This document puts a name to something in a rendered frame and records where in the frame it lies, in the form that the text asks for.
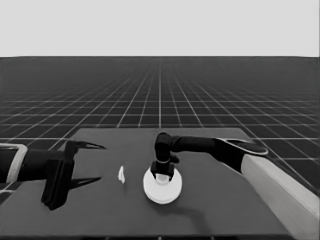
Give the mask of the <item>large thick white disc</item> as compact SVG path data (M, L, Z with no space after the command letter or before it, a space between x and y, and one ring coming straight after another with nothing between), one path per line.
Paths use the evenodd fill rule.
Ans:
M157 204L169 204L175 201L182 191L182 176L177 169L174 169L174 177L169 181L167 175L156 173L157 182L151 175L151 168L148 168L143 176L143 190L146 196Z

